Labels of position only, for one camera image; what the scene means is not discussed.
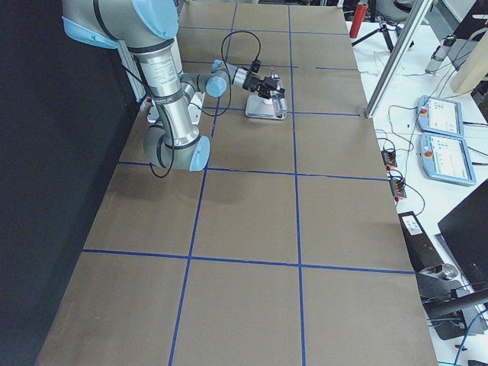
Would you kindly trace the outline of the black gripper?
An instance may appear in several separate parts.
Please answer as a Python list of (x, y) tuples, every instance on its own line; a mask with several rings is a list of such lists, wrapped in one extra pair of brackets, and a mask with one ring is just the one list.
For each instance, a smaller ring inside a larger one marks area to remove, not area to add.
[(280, 100), (285, 98), (285, 89), (281, 87), (281, 79), (276, 75), (266, 76), (261, 80), (258, 75), (248, 72), (242, 84), (242, 88), (249, 92), (258, 92), (258, 96), (264, 99)]

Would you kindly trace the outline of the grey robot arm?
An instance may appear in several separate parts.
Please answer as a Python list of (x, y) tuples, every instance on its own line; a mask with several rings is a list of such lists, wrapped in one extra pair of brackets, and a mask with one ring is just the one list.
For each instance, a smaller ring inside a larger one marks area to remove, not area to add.
[(105, 49), (127, 45), (158, 114), (143, 142), (154, 167), (196, 172), (207, 165), (210, 140), (201, 135), (199, 117), (189, 109), (201, 106), (197, 95), (219, 98), (236, 85), (251, 92), (249, 104), (265, 109), (263, 118), (283, 119), (287, 114), (279, 76), (260, 79), (257, 59), (250, 69), (217, 59), (209, 73), (184, 73), (172, 1), (64, 1), (62, 7), (64, 31), (73, 40)]

